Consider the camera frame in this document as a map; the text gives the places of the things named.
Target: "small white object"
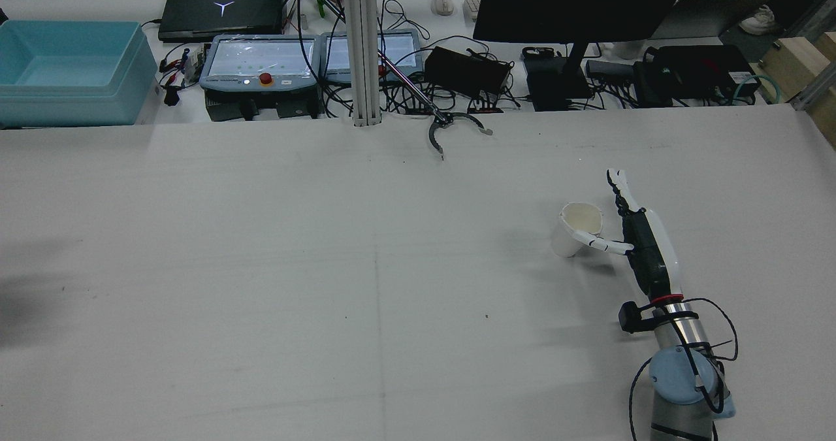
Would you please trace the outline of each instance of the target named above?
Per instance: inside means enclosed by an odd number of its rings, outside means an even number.
[[[743,83],[743,81],[749,78],[750,76],[752,76],[750,72],[729,72],[729,77],[731,77],[731,79],[734,80],[734,83],[736,84]],[[756,83],[758,83],[758,81],[755,80],[755,78],[749,78],[749,80],[746,80],[746,84]]]
[[[737,26],[753,36],[778,33],[782,29],[781,25],[775,21],[775,13],[765,5],[762,5],[755,12],[755,15],[749,16],[749,18],[739,22]]]
[[[583,247],[579,239],[593,241],[603,229],[603,214],[589,203],[568,203],[560,211],[560,223],[552,230],[552,251],[557,256],[571,257]]]
[[[432,5],[430,7],[432,8],[433,13],[441,16],[450,16],[455,10],[453,0],[432,0]]]
[[[467,16],[471,21],[475,21],[475,19],[479,16],[480,4],[481,0],[465,0],[465,3],[462,4],[465,16]]]

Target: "teal cable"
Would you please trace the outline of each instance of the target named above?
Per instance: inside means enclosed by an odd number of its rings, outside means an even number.
[[[763,78],[764,80],[768,81],[770,84],[773,85],[775,89],[775,104],[781,103],[781,88],[777,84],[773,78],[769,75],[749,75],[748,77],[744,78],[743,81],[737,84],[737,89],[734,90],[734,95],[731,96],[731,101],[734,103],[737,96],[740,95],[740,90],[743,89],[744,84],[746,84],[749,80],[753,78]]]

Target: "laptop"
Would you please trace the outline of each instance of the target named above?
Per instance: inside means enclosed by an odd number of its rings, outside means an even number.
[[[770,0],[677,0],[651,39],[717,37]]]
[[[281,34],[281,0],[166,0],[162,42],[209,42],[218,34]]]

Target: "metal rod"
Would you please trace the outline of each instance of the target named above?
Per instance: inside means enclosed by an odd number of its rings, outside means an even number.
[[[790,104],[796,111],[806,111],[836,83],[836,62],[831,62],[812,82],[801,90]]]
[[[343,23],[346,22],[346,16],[344,16],[343,13],[340,12],[340,9],[336,5],[334,5],[334,3],[331,0],[323,0],[323,2],[325,3],[325,6],[328,7],[328,9],[331,10],[331,12],[334,13],[335,16],[337,16],[337,19],[340,19],[340,21]],[[381,51],[379,48],[377,49],[377,55],[380,57],[380,61],[383,62],[384,66],[386,66],[386,69],[391,71],[392,74],[394,74],[395,77],[398,78],[398,80],[403,82],[406,86],[406,89],[409,90],[410,93],[412,93],[412,95],[416,96],[416,98],[420,99],[420,101],[432,111],[435,117],[445,119],[444,112],[441,111],[435,103],[430,101],[430,99],[427,98],[424,92],[421,91],[421,89],[419,89],[417,86],[415,86],[415,84],[412,83],[412,80],[410,80],[409,77],[404,75],[404,73],[401,72],[400,69],[398,69],[397,66],[395,66],[394,63],[391,60],[389,60],[389,58],[386,57],[386,54],[384,54],[383,51]]]

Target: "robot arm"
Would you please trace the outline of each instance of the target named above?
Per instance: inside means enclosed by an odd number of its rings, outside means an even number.
[[[711,352],[698,314],[683,301],[679,260],[659,216],[639,206],[624,171],[608,170],[607,180],[622,218],[624,241],[633,247],[625,252],[627,260],[650,301],[641,308],[624,303],[619,322],[629,333],[653,331],[660,346],[651,361],[656,390],[651,440],[708,441],[714,419],[735,414],[725,370]],[[642,311],[651,308],[653,316],[643,319]]]
[[[671,297],[681,299],[679,260],[659,215],[639,206],[630,194],[624,171],[609,169],[607,181],[615,193],[624,241],[633,245],[626,255],[639,288],[651,304]]]

